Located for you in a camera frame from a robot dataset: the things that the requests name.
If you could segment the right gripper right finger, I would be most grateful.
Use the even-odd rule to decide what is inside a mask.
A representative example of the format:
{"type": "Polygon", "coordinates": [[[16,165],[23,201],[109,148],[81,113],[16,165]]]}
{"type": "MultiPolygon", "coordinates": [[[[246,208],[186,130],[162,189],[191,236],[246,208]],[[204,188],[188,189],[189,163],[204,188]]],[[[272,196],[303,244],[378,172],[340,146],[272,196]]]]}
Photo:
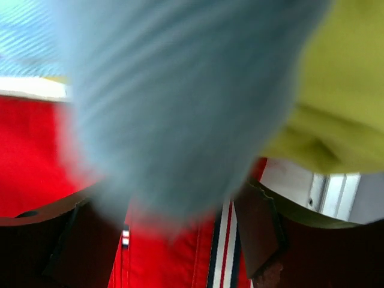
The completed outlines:
{"type": "Polygon", "coordinates": [[[383,221],[357,225],[326,217],[255,180],[234,204],[255,287],[383,286],[383,221]]]}

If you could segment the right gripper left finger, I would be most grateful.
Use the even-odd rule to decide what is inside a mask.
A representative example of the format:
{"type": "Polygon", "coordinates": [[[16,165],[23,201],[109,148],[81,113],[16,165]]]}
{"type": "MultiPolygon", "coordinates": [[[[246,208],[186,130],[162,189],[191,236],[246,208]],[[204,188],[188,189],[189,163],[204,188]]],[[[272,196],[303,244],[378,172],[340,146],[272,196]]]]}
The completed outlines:
{"type": "Polygon", "coordinates": [[[95,184],[1,218],[1,287],[107,287],[128,203],[95,184]]]}

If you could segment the red trousers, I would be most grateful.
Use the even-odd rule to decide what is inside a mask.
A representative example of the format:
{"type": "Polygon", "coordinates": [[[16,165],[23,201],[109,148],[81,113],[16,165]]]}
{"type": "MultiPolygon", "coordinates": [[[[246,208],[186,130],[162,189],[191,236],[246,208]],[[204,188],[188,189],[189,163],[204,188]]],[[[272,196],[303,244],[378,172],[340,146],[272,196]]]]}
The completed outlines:
{"type": "MultiPolygon", "coordinates": [[[[1,217],[16,217],[74,194],[58,162],[52,103],[1,98],[1,217]]],[[[1,229],[1,286],[43,287],[62,216],[1,229]]],[[[80,240],[76,287],[250,287],[239,239],[218,217],[169,242],[146,237],[127,221],[120,237],[91,221],[80,240]]]]}

